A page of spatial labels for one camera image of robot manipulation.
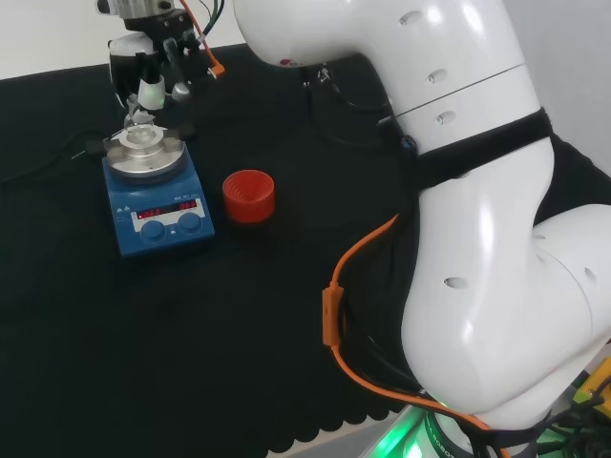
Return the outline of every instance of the screw hole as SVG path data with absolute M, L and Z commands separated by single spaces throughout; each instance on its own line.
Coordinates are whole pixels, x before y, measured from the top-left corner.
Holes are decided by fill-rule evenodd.
M 596 281 L 596 275 L 587 267 L 585 268 L 585 276 L 591 281 Z
M 422 17 L 422 12 L 420 11 L 410 11 L 399 19 L 399 24 L 402 26 L 407 26 L 408 24 L 416 22 L 418 19 Z
M 444 283 L 446 283 L 446 286 L 449 286 L 452 289 L 466 289 L 469 287 L 467 281 L 465 279 L 461 279 L 460 277 L 445 279 Z

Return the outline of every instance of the robotic arm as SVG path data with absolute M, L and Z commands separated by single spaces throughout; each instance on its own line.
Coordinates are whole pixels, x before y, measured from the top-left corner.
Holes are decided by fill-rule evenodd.
M 541 109 L 501 0 L 234 5 L 246 42 L 269 64 L 368 58 L 421 155 L 461 155 L 474 138 L 492 149 L 486 138 L 527 128 Z M 611 208 L 579 208 L 533 228 L 553 171 L 543 138 L 420 196 L 406 359 L 440 403 L 495 429 L 543 420 L 611 337 Z M 439 422 L 471 452 L 452 420 Z

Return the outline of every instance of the green light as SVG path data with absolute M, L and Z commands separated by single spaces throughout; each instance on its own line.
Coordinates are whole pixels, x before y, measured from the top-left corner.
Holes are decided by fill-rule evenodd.
M 397 444 L 405 439 L 406 434 L 410 431 L 410 424 L 397 425 L 395 429 L 390 431 L 384 439 L 380 441 L 378 446 L 375 448 L 373 453 L 370 455 L 371 458 L 386 458 L 391 453 Z
M 405 449 L 403 458 L 422 458 L 422 450 L 416 442 Z

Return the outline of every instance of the table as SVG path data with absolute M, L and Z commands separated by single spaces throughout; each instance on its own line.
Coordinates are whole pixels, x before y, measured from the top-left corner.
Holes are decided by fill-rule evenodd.
M 86 159 L 62 160 L 0 196 L 3 456 L 257 458 L 344 420 L 401 409 L 343 376 L 320 323 L 321 290 L 337 260 L 405 206 L 397 158 L 324 142 L 306 122 L 297 71 L 268 67 L 244 46 L 219 58 L 226 77 L 171 119 L 197 126 L 189 148 L 213 240 L 122 260 L 101 167 Z M 335 70 L 346 94 L 380 99 L 363 59 Z M 116 131 L 112 92 L 105 66 L 0 82 L 1 176 L 49 157 L 73 132 Z M 326 129 L 375 139 L 380 115 L 316 99 Z M 537 218 L 611 203 L 609 178 L 555 145 L 554 184 Z M 223 215 L 222 182 L 244 168 L 276 181 L 277 217 L 262 231 L 235 228 Z M 398 246 L 410 240 L 407 231 Z M 387 249 L 347 279 L 363 300 L 375 293 L 376 307 L 357 307 L 364 323 L 379 322 L 384 301 L 400 306 L 400 295 L 381 298 L 372 286 Z M 404 293 L 405 282 L 389 290 Z

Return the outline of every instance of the red cup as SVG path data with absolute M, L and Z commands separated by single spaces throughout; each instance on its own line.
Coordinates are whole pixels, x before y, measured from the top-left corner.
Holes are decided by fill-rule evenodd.
M 271 218 L 276 210 L 274 180 L 258 170 L 242 170 L 222 185 L 225 211 L 240 224 L 256 224 Z

